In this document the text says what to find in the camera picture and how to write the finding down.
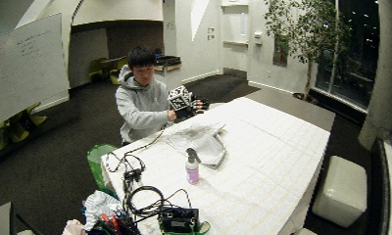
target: black hair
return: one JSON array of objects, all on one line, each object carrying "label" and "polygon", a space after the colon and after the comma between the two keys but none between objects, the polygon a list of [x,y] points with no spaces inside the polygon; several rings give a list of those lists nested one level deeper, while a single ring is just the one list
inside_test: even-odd
[{"label": "black hair", "polygon": [[153,66],[156,64],[154,51],[146,46],[132,48],[128,53],[128,67]]}]

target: whiteboard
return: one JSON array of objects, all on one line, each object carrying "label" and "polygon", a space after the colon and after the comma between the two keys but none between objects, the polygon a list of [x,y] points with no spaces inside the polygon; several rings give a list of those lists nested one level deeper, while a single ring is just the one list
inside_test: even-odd
[{"label": "whiteboard", "polygon": [[0,122],[68,89],[56,14],[0,37]]}]

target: gray hoodie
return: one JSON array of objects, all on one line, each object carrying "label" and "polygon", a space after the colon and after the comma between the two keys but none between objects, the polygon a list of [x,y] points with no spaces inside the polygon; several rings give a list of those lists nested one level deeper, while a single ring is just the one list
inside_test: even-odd
[{"label": "gray hoodie", "polygon": [[168,94],[165,84],[154,79],[142,87],[134,81],[132,73],[118,78],[120,86],[114,97],[117,111],[124,119],[120,136],[122,142],[130,143],[162,129],[168,122]]}]

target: pink bottle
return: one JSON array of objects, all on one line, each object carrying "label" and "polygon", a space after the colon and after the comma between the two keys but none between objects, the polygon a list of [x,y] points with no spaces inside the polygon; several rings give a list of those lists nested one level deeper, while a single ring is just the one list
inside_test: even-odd
[{"label": "pink bottle", "polygon": [[197,157],[196,151],[192,148],[186,149],[186,154],[188,154],[186,163],[185,163],[186,181],[190,184],[197,184],[200,159]]}]

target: dark carpet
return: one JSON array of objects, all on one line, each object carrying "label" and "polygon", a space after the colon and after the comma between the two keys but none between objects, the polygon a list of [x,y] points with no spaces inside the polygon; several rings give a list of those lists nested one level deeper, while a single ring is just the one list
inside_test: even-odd
[{"label": "dark carpet", "polygon": [[[228,102],[258,90],[248,86],[244,78],[229,75],[208,77],[185,87],[212,103]],[[121,118],[116,111],[114,89],[116,85],[106,82],[72,89],[68,102],[37,113],[48,119],[29,138],[0,152],[0,206],[13,202],[23,218],[43,234],[61,234],[67,220],[85,222],[82,202],[97,189],[88,151],[102,143],[120,146]],[[359,146],[358,134],[359,126],[337,116],[322,172],[331,155],[369,170],[369,153]],[[366,220],[365,213],[345,229],[309,212],[305,227],[321,235],[366,234]]]}]

